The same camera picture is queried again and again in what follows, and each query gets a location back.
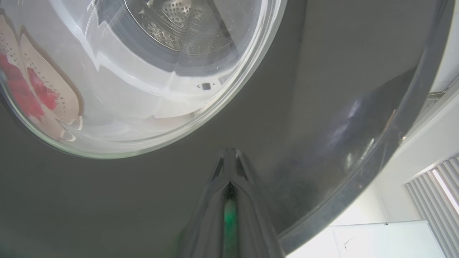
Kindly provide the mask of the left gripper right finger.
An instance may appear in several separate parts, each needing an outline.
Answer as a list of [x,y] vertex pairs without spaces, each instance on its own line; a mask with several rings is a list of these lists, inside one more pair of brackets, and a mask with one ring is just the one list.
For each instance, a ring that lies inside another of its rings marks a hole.
[[257,185],[256,175],[245,155],[232,149],[235,168],[231,184],[236,189],[238,248],[241,258],[284,258],[265,200]]

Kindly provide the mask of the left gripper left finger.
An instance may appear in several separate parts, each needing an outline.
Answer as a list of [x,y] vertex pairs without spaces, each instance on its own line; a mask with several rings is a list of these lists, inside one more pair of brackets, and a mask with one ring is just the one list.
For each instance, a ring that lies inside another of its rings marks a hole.
[[229,150],[222,150],[179,244],[181,258],[222,258]]

